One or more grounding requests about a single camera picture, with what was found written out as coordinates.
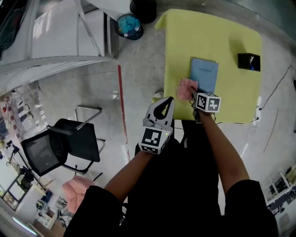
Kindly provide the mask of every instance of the black trash can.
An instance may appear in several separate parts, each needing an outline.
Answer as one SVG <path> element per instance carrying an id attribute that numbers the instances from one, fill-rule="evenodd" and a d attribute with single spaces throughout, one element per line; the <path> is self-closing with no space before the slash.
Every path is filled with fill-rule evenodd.
<path id="1" fill-rule="evenodd" d="M 129 6 L 130 11 L 144 24 L 156 19 L 155 0 L 133 0 Z"/>
<path id="2" fill-rule="evenodd" d="M 133 14 L 126 14 L 118 18 L 115 32 L 124 38 L 137 40 L 142 37 L 144 30 L 138 18 Z"/>

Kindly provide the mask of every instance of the black chair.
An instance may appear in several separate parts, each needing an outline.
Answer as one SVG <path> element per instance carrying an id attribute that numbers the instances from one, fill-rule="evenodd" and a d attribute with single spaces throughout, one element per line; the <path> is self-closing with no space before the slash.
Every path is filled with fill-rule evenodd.
<path id="1" fill-rule="evenodd" d="M 77 108 L 97 111 L 85 122 L 78 121 Z M 60 119 L 54 126 L 47 126 L 47 130 L 22 142 L 27 160 L 39 176 L 63 166 L 84 175 L 94 162 L 100 161 L 99 153 L 105 146 L 105 140 L 96 138 L 94 125 L 88 123 L 102 112 L 102 109 L 77 106 L 76 121 Z M 99 150 L 97 140 L 102 142 Z M 89 165 L 83 169 L 76 169 L 66 165 L 68 154 L 89 160 Z"/>

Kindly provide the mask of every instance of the blue book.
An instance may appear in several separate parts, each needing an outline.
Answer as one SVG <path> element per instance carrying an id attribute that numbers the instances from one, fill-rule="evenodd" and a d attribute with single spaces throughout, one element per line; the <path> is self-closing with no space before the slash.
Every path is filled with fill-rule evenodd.
<path id="1" fill-rule="evenodd" d="M 198 81 L 198 88 L 205 92 L 215 92 L 218 64 L 199 58 L 191 60 L 190 79 Z"/>

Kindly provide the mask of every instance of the pink towel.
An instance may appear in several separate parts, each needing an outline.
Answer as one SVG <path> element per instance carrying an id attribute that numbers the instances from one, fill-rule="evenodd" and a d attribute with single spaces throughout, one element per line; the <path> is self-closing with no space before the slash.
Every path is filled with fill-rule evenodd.
<path id="1" fill-rule="evenodd" d="M 193 87 L 197 91 L 197 81 L 183 78 L 180 81 L 180 86 L 177 87 L 177 95 L 181 100 L 192 100 L 190 87 Z"/>
<path id="2" fill-rule="evenodd" d="M 68 210 L 75 213 L 84 199 L 87 189 L 95 183 L 89 179 L 75 175 L 73 179 L 63 184 L 63 189 L 68 202 Z"/>

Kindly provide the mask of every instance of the yellow table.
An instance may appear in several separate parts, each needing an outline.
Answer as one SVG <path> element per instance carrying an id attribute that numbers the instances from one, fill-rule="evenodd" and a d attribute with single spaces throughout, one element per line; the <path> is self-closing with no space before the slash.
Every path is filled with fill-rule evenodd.
<path id="1" fill-rule="evenodd" d="M 176 86 L 180 79 L 190 76 L 190 60 L 198 57 L 219 64 L 215 94 L 222 100 L 216 121 L 252 121 L 261 72 L 239 69 L 237 54 L 262 56 L 261 36 L 220 17 L 177 9 L 170 9 L 162 15 L 155 25 L 156 29 L 161 27 L 166 28 L 164 96 L 175 98 L 174 119 L 194 120 L 189 102 L 178 99 Z"/>

